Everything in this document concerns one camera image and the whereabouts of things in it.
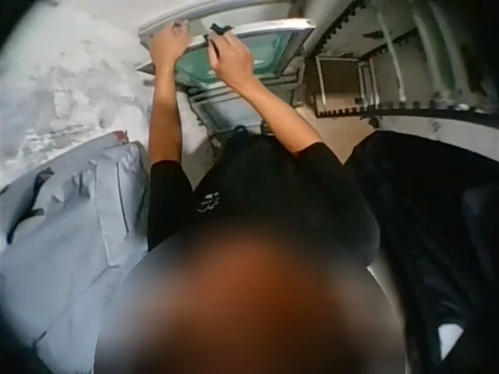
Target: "grey fabric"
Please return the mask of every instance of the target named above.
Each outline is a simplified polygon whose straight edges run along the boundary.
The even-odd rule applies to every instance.
[[[54,374],[93,368],[107,307],[147,253],[143,147],[123,143],[116,134],[96,139],[0,196],[2,313]],[[46,168],[54,174],[33,197]],[[19,222],[6,244],[9,225],[30,208],[42,213]]]

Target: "white logo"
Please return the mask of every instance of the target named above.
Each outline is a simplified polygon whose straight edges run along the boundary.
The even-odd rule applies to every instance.
[[[203,201],[198,206],[197,211],[199,213],[206,213],[208,210],[215,209],[219,203],[220,201],[218,192],[208,194],[204,197]]]

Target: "right hand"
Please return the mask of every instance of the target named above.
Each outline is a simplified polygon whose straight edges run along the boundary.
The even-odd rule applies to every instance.
[[[208,44],[211,67],[217,77],[227,86],[240,93],[247,86],[259,82],[253,71],[253,55],[248,47],[231,31],[223,36],[211,31]],[[219,51],[219,56],[217,56],[214,45]]]

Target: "black shirt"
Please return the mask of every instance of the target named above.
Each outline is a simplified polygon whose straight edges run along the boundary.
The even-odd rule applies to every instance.
[[[191,224],[249,214],[282,217],[323,235],[368,264],[379,230],[366,200],[323,143],[290,154],[275,138],[228,143],[195,190],[175,161],[153,165],[149,249]]]

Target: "man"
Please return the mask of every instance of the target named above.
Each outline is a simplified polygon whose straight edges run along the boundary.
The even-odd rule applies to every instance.
[[[193,191],[180,165],[174,77],[189,40],[182,22],[150,46],[157,78],[148,238],[157,249],[144,261],[157,266],[155,256],[174,247],[179,256],[161,270],[150,301],[134,302],[142,317],[133,325],[148,338],[133,350],[140,358],[132,372],[363,372],[373,326],[366,315],[376,302],[364,316],[365,305],[347,302],[357,291],[332,282],[327,254],[370,262],[378,246],[373,215],[313,127],[255,77],[252,55],[230,32],[210,34],[211,66],[275,138],[236,131]],[[187,231],[180,242],[163,243],[180,231]]]
[[[317,241],[364,264],[375,257],[377,223],[338,158],[317,131],[253,73],[253,56],[232,32],[210,33],[208,56],[217,77],[245,98],[275,134],[235,133],[225,154],[193,191],[180,165],[182,130],[175,63],[190,42],[187,21],[151,42],[156,86],[150,125],[149,247],[192,224],[259,215],[302,228]]]

